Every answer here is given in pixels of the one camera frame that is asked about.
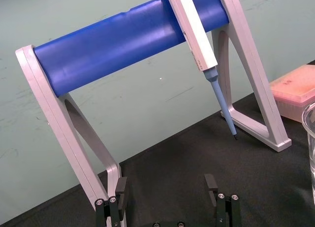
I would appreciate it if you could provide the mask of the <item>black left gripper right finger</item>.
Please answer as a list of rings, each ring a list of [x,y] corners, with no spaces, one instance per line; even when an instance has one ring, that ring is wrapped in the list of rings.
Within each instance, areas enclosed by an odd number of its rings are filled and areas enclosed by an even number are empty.
[[[241,207],[237,194],[226,195],[219,191],[214,175],[204,174],[206,192],[214,208],[216,227],[240,227]]]

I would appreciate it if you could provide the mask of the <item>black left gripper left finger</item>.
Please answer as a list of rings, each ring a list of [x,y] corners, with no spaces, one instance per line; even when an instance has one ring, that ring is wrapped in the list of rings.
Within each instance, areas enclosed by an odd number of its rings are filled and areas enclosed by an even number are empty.
[[[128,178],[118,179],[115,195],[104,200],[97,199],[95,206],[96,227],[122,227],[128,202]]]

